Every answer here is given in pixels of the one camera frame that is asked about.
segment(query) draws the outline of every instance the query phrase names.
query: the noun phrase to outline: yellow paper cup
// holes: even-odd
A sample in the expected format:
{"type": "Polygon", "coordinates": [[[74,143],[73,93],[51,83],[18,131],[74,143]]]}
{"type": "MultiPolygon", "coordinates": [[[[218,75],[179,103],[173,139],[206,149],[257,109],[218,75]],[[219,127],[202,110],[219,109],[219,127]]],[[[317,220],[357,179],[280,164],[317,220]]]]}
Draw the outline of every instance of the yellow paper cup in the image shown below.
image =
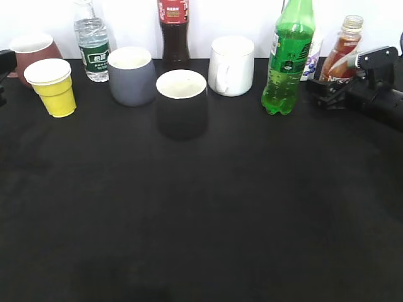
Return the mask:
{"type": "Polygon", "coordinates": [[[67,61],[46,59],[35,62],[25,69],[24,76],[53,117],[63,118],[76,110],[71,67],[67,61]]]}

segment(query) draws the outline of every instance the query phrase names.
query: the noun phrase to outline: green plastic bottle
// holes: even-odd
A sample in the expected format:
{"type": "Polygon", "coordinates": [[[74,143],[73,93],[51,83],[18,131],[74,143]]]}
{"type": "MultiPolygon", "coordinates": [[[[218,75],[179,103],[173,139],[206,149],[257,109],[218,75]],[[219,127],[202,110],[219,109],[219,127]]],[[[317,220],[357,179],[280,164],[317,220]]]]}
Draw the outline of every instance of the green plastic bottle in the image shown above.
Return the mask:
{"type": "Polygon", "coordinates": [[[262,96],[268,114],[287,115],[294,108],[314,32],[312,0],[290,0],[276,23],[271,48],[268,84],[262,96]]]}

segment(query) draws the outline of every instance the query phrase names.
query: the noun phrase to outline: white backdrop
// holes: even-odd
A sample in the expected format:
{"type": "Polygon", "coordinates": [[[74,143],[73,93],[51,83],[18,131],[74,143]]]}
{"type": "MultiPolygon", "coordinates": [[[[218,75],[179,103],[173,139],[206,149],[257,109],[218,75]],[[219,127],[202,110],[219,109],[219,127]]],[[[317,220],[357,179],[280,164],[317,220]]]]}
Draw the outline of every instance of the white backdrop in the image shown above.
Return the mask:
{"type": "MultiPolygon", "coordinates": [[[[94,0],[96,13],[108,25],[112,49],[135,45],[149,49],[154,58],[161,57],[162,37],[156,2],[94,0]]],[[[236,2],[190,0],[189,47],[193,58],[209,57],[213,39],[228,34],[250,38],[256,45],[256,57],[268,57],[274,24],[283,1],[236,2]]],[[[79,58],[73,30],[73,7],[72,0],[7,1],[1,9],[0,49],[8,48],[14,36],[44,31],[55,38],[65,58],[79,58]]],[[[347,14],[360,14],[365,19],[361,49],[384,45],[398,47],[403,31],[402,12],[403,1],[397,0],[317,0],[317,28],[325,38],[322,55],[330,52],[347,14]]]]}

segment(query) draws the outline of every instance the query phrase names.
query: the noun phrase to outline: cup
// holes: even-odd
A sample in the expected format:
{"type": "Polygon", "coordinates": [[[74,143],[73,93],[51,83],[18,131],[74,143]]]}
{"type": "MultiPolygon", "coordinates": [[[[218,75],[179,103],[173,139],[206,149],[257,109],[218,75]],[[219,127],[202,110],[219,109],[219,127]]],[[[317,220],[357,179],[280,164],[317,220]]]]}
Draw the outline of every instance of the cup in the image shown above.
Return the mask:
{"type": "Polygon", "coordinates": [[[63,118],[76,110],[71,67],[67,61],[45,59],[35,62],[25,69],[24,76],[53,117],[63,118]]]}
{"type": "Polygon", "coordinates": [[[156,69],[151,54],[139,47],[123,47],[108,57],[112,96],[124,106],[141,106],[155,100],[156,69]]]}
{"type": "Polygon", "coordinates": [[[173,139],[195,138],[207,129],[207,82],[197,72],[178,69],[156,83],[156,117],[159,131],[173,139]]]}
{"type": "Polygon", "coordinates": [[[15,38],[10,43],[10,49],[16,53],[17,68],[15,71],[17,76],[26,87],[31,87],[31,84],[24,78],[24,71],[29,65],[44,59],[62,59],[53,38],[46,33],[15,38]]]}
{"type": "Polygon", "coordinates": [[[253,83],[254,44],[243,36],[223,36],[213,41],[208,85],[223,96],[240,96],[253,83]]]}

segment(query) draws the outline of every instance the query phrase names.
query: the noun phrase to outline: bottle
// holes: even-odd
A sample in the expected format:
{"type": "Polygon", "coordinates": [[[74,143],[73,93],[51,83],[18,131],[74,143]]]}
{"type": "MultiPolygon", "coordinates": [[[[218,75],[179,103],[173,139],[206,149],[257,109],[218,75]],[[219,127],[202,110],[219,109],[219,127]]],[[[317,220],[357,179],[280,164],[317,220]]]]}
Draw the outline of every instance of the bottle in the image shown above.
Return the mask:
{"type": "Polygon", "coordinates": [[[189,62],[188,0],[158,0],[159,23],[164,39],[162,61],[165,66],[185,68],[189,62]]]}
{"type": "Polygon", "coordinates": [[[290,0],[276,23],[262,105],[270,115],[288,115],[297,102],[298,85],[315,32],[312,0],[290,0]]]}
{"type": "Polygon", "coordinates": [[[355,76],[356,69],[348,65],[348,56],[357,53],[363,23],[360,16],[346,17],[339,40],[323,64],[321,81],[346,82],[355,76]]]}
{"type": "MultiPolygon", "coordinates": [[[[284,13],[289,0],[283,0],[283,8],[281,13],[284,13]]],[[[315,12],[315,1],[312,0],[312,5],[314,6],[315,12]]],[[[323,44],[322,33],[316,28],[312,43],[310,44],[308,60],[305,65],[304,73],[302,74],[301,81],[312,80],[315,77],[315,72],[317,69],[317,64],[319,63],[319,58],[321,57],[321,50],[323,44]]]]}
{"type": "Polygon", "coordinates": [[[74,31],[87,76],[94,82],[106,82],[109,39],[105,23],[95,16],[92,0],[74,0],[74,3],[74,31]]]}

